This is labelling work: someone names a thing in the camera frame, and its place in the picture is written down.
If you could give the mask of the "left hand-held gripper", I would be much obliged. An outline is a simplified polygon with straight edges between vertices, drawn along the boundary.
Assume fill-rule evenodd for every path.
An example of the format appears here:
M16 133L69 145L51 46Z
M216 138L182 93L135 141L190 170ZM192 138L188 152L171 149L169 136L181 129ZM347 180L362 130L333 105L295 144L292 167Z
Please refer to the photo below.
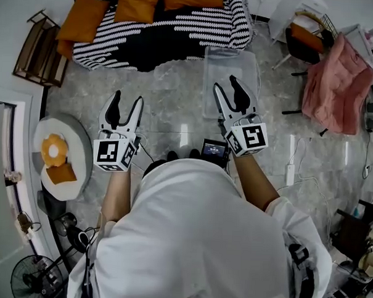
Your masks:
M144 99L139 96L129 113L127 121L121 125L119 102L121 92L116 91L104 104L99 113L99 135L94 140L93 164L105 172L127 172L136 155L140 139L135 132L142 118Z

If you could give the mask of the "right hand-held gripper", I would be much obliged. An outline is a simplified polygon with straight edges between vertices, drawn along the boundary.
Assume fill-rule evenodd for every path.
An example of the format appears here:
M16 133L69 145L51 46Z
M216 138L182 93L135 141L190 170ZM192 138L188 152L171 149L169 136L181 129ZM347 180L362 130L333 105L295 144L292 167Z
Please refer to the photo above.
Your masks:
M229 77L229 81L234 90L235 107L230 105L224 89L217 82L213 84L218 112L224 118L218 120L218 125L233 156L252 155L268 147L266 124L256 114L257 102L253 91L234 75ZM246 117L233 119L234 113Z

